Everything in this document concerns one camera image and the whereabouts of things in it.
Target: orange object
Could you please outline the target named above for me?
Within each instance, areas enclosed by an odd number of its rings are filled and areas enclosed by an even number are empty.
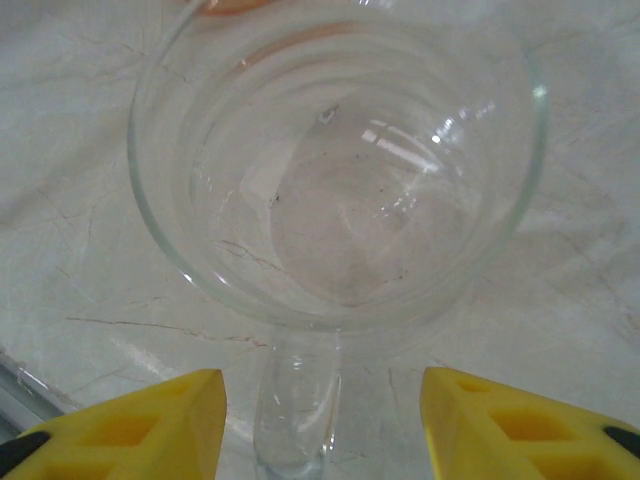
[[[447,368],[429,368],[422,420],[437,480],[638,480],[640,431]]]
[[[2,478],[211,480],[226,409],[219,370],[183,375],[25,432],[44,442]]]
[[[236,15],[252,8],[258,8],[273,0],[209,0],[204,6],[208,15]]]

